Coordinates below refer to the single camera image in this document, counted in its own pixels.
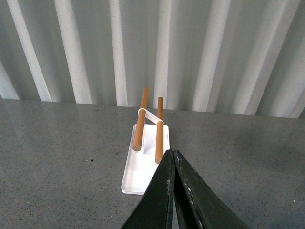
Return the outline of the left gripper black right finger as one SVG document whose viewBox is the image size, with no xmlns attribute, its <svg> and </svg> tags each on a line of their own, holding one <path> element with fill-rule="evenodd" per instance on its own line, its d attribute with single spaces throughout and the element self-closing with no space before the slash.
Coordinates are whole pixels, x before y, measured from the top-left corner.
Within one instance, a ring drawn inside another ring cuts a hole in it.
<svg viewBox="0 0 305 229">
<path fill-rule="evenodd" d="M 175 161 L 174 199 L 181 229 L 247 229 L 212 191 L 178 151 Z"/>
</svg>

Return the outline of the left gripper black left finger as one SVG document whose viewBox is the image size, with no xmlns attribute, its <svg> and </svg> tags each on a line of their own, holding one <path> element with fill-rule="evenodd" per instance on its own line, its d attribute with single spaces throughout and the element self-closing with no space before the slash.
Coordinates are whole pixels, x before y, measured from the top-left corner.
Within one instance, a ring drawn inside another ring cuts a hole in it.
<svg viewBox="0 0 305 229">
<path fill-rule="evenodd" d="M 173 218 L 175 163 L 167 150 L 141 201 L 123 224 L 123 229 L 170 229 Z"/>
</svg>

